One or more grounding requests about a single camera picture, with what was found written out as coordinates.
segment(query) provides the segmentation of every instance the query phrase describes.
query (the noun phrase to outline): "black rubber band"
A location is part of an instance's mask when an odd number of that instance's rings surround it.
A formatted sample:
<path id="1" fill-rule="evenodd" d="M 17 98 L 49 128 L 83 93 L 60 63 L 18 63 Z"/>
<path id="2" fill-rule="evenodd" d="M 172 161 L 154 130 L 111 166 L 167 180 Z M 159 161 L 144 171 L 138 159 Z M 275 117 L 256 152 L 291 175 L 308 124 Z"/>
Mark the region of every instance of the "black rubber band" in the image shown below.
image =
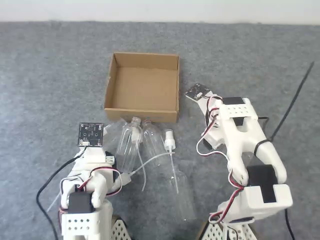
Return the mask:
<path id="1" fill-rule="evenodd" d="M 262 141 L 258 142 L 258 143 L 255 145 L 253 155 L 257 156 L 256 153 L 257 153 L 258 147 L 259 147 L 261 144 L 264 144 L 264 143 L 266 143 L 266 142 L 270 142 L 270 140 L 269 140 L 269 139 L 265 139 L 265 140 L 262 140 Z"/>

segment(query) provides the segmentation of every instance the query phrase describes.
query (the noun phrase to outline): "white wire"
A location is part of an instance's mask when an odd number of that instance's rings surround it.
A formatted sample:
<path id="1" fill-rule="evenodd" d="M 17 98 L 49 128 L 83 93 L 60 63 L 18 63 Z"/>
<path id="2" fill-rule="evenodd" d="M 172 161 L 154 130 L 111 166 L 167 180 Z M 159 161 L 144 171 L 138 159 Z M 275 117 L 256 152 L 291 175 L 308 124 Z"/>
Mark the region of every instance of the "white wire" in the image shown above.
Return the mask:
<path id="1" fill-rule="evenodd" d="M 50 204 L 50 206 L 47 208 L 47 210 L 46 210 L 47 213 L 52 209 L 52 207 L 55 205 L 55 203 L 56 203 L 56 201 L 59 199 L 59 197 L 60 197 L 60 192 L 55 196 L 53 202 L 52 202 L 52 203 Z"/>
<path id="2" fill-rule="evenodd" d="M 62 183 L 62 181 L 64 181 L 64 180 L 69 180 L 69 181 L 71 181 L 71 180 L 79 179 L 82 183 L 84 182 L 84 180 L 83 180 L 81 177 L 79 177 L 79 175 L 76 175 L 76 176 L 67 176 L 67 177 L 62 178 L 62 179 L 60 180 L 60 184 L 59 184 L 59 186 L 60 186 L 60 195 L 62 195 L 62 188 L 61 188 L 61 183 Z"/>
<path id="3" fill-rule="evenodd" d="M 136 170 L 134 170 L 132 173 L 130 173 L 130 176 L 134 175 L 136 172 L 138 172 L 140 169 L 142 169 L 146 164 L 148 164 L 149 162 L 151 162 L 152 160 L 158 158 L 158 157 L 161 157 L 161 156 L 164 156 L 164 155 L 170 155 L 170 154 L 175 154 L 175 152 L 164 152 L 164 153 L 161 153 L 161 154 L 158 154 L 152 158 L 150 158 L 148 161 L 146 161 L 144 164 L 142 164 L 140 167 L 138 167 Z"/>
<path id="4" fill-rule="evenodd" d="M 141 162 L 142 171 L 143 171 L 143 178 L 144 178 L 144 182 L 143 182 L 143 186 L 142 186 L 142 190 L 141 190 L 143 192 L 145 190 L 145 187 L 146 187 L 146 184 L 147 184 L 147 175 L 146 175 L 144 162 L 142 161 L 139 149 L 138 149 L 138 156 L 139 156 L 139 159 L 140 159 L 140 162 Z"/>
<path id="5" fill-rule="evenodd" d="M 231 170 L 231 171 L 229 172 L 229 174 L 228 174 L 228 181 L 229 181 L 229 183 L 230 183 L 232 186 L 234 186 L 235 188 L 239 189 L 239 188 L 240 188 L 239 186 L 234 185 L 234 184 L 231 182 L 231 180 L 230 180 L 231 174 L 232 174 L 232 170 Z"/>
<path id="6" fill-rule="evenodd" d="M 172 147 L 171 146 L 169 148 L 169 153 L 172 153 Z M 170 159 L 171 159 L 171 166 L 172 166 L 172 171 L 173 171 L 173 177 L 174 177 L 174 182 L 175 182 L 176 193 L 179 194 L 178 180 L 177 180 L 177 176 L 176 176 L 176 170 L 175 170 L 174 160 L 172 158 L 172 154 L 170 154 Z"/>
<path id="7" fill-rule="evenodd" d="M 205 136 L 208 134 L 208 132 L 210 131 L 210 129 L 214 126 L 214 124 L 212 124 L 209 128 L 206 128 L 203 133 L 201 134 L 201 138 L 199 139 L 199 141 L 196 143 L 196 152 L 200 155 L 200 156 L 204 156 L 204 157 L 207 157 L 207 156 L 210 156 L 210 155 L 213 155 L 213 154 L 221 154 L 222 156 L 225 157 L 225 159 L 229 162 L 229 158 L 228 156 L 222 152 L 222 151 L 210 151 L 210 152 L 207 152 L 207 153 L 202 153 L 199 151 L 199 144 L 201 143 L 201 141 L 205 138 Z"/>
<path id="8" fill-rule="evenodd" d="M 227 201 L 226 208 L 227 208 L 227 206 L 229 205 L 231 199 L 232 199 L 237 193 L 238 193 L 238 190 L 235 190 L 235 191 L 231 194 L 229 200 Z M 220 215 L 223 216 L 223 215 L 225 214 L 225 211 L 226 211 L 226 209 L 224 209 Z M 216 212 L 210 212 L 209 218 L 208 218 L 208 222 L 209 222 L 210 224 L 217 224 L 217 223 L 221 222 L 220 217 L 218 218 L 218 220 L 211 220 L 212 216 L 215 215 L 215 214 L 217 214 L 217 213 L 218 213 L 218 211 L 216 211 Z"/>

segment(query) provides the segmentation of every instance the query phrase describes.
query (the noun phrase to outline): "red wire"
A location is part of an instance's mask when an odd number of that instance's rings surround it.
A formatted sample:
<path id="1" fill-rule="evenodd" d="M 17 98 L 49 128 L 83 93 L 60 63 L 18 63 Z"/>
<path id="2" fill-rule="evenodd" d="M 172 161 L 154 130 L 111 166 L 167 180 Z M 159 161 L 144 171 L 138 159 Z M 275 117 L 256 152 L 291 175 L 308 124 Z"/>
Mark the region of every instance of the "red wire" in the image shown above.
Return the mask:
<path id="1" fill-rule="evenodd" d="M 99 169 L 113 169 L 113 170 L 116 170 L 115 168 L 113 167 L 109 167 L 109 166 L 99 166 L 99 167 L 96 167 L 94 169 L 92 169 L 89 173 L 89 178 L 84 182 L 82 183 L 79 187 L 78 187 L 78 190 L 82 190 L 86 185 L 87 183 L 89 182 L 89 180 L 91 179 L 91 174 L 96 171 L 96 170 L 99 170 Z"/>

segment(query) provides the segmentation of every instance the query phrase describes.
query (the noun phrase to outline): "black cable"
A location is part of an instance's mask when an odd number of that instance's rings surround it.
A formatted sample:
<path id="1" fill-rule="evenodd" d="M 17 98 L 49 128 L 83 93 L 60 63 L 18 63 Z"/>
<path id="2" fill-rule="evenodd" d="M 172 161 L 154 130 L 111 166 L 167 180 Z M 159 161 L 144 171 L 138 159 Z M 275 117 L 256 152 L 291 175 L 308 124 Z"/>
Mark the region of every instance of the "black cable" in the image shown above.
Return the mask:
<path id="1" fill-rule="evenodd" d="M 84 148 L 84 150 L 82 151 L 81 154 L 79 154 L 78 156 L 75 156 L 74 158 L 70 159 L 69 161 L 65 162 L 61 167 L 58 168 L 58 170 L 56 170 L 49 178 L 48 180 L 43 184 L 43 186 L 39 189 L 38 193 L 36 194 L 36 204 L 38 205 L 38 207 L 40 208 L 41 212 L 44 214 L 44 216 L 46 217 L 46 219 L 48 220 L 49 224 L 51 225 L 53 234 L 54 234 L 54 239 L 58 240 L 58 234 L 55 228 L 54 223 L 52 222 L 51 218 L 49 217 L 49 215 L 47 214 L 46 210 L 43 208 L 43 206 L 40 203 L 39 197 L 40 194 L 42 193 L 42 191 L 48 186 L 48 184 L 51 182 L 51 180 L 62 170 L 64 169 L 67 165 L 73 163 L 75 160 L 77 160 L 78 158 L 80 158 L 84 152 L 86 151 L 87 147 Z"/>
<path id="2" fill-rule="evenodd" d="M 237 230 L 235 230 L 234 228 L 232 228 L 230 226 L 228 226 L 228 228 L 232 229 L 235 232 L 236 240 L 238 240 L 239 239 L 239 235 L 237 233 Z"/>
<path id="3" fill-rule="evenodd" d="M 289 230 L 291 238 L 292 238 L 292 240 L 296 240 L 294 232 L 292 231 L 291 226 L 290 226 L 289 217 L 288 217 L 288 209 L 287 208 L 284 210 L 284 216 L 285 216 L 285 223 L 286 223 L 286 226 L 287 226 L 287 228 Z"/>
<path id="4" fill-rule="evenodd" d="M 274 138 L 275 138 L 275 136 L 277 135 L 279 129 L 281 128 L 282 124 L 285 122 L 287 116 L 288 116 L 289 113 L 290 113 L 290 110 L 292 109 L 293 105 L 295 104 L 295 102 L 296 102 L 296 100 L 297 100 L 297 98 L 298 98 L 298 95 L 299 95 L 299 93 L 300 93 L 300 91 L 301 91 L 304 83 L 306 82 L 306 80 L 307 80 L 307 78 L 308 78 L 308 76 L 309 76 L 309 73 L 311 72 L 311 69 L 313 68 L 314 65 L 315 65 L 315 62 L 313 61 L 313 62 L 310 64 L 308 70 L 306 71 L 306 73 L 305 73 L 305 75 L 304 75 L 304 77 L 303 77 L 303 79 L 302 79 L 302 81 L 301 81 L 298 89 L 296 90 L 296 93 L 295 93 L 295 95 L 294 95 L 294 97 L 293 97 L 293 99 L 292 99 L 292 101 L 291 101 L 288 109 L 286 110 L 286 112 L 285 112 L 285 114 L 283 115 L 281 121 L 279 122 L 278 126 L 277 126 L 276 129 L 274 130 L 273 134 L 272 134 L 271 137 L 269 138 L 270 142 L 273 142 L 273 141 L 274 141 Z M 288 228 L 288 230 L 289 230 L 289 233 L 290 233 L 290 235 L 291 235 L 291 238 L 292 238 L 292 240 L 295 240 L 296 238 L 295 238 L 294 232 L 292 231 L 291 226 L 290 226 L 289 217 L 288 217 L 288 209 L 287 209 L 287 208 L 284 210 L 284 216 L 285 216 L 285 223 L 286 223 L 286 226 L 287 226 L 287 228 Z"/>
<path id="5" fill-rule="evenodd" d="M 297 100 L 297 98 L 298 98 L 298 95 L 299 95 L 299 93 L 300 93 L 300 91 L 301 91 L 304 83 L 306 82 L 306 80 L 307 80 L 307 78 L 308 78 L 308 76 L 309 76 L 309 73 L 311 72 L 311 69 L 313 68 L 314 65 L 315 65 L 315 62 L 313 61 L 313 62 L 310 64 L 308 70 L 306 71 L 306 73 L 305 73 L 305 75 L 304 75 L 304 77 L 303 77 L 303 79 L 302 79 L 302 81 L 301 81 L 298 89 L 296 90 L 296 93 L 295 93 L 295 95 L 294 95 L 294 97 L 293 97 L 293 99 L 292 99 L 292 101 L 291 101 L 288 109 L 286 110 L 285 114 L 283 115 L 283 118 L 282 118 L 281 121 L 279 122 L 279 125 L 276 127 L 276 129 L 274 130 L 274 132 L 273 132 L 273 134 L 271 135 L 271 137 L 269 138 L 270 142 L 273 142 L 273 140 L 274 140 L 275 136 L 277 135 L 279 129 L 281 128 L 282 124 L 284 123 L 284 121 L 286 120 L 287 116 L 289 115 L 289 112 L 290 112 L 290 110 L 292 109 L 293 105 L 295 104 L 295 102 L 296 102 L 296 100 Z"/>

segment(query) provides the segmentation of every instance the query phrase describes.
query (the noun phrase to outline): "white wall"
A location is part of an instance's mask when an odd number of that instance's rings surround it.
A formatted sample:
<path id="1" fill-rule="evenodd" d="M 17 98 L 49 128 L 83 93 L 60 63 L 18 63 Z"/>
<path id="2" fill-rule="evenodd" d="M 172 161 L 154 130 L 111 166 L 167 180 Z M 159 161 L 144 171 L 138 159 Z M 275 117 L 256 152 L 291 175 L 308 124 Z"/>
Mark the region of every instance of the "white wall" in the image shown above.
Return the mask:
<path id="1" fill-rule="evenodd" d="M 0 21 L 48 20 L 320 25 L 320 0 L 0 0 Z"/>

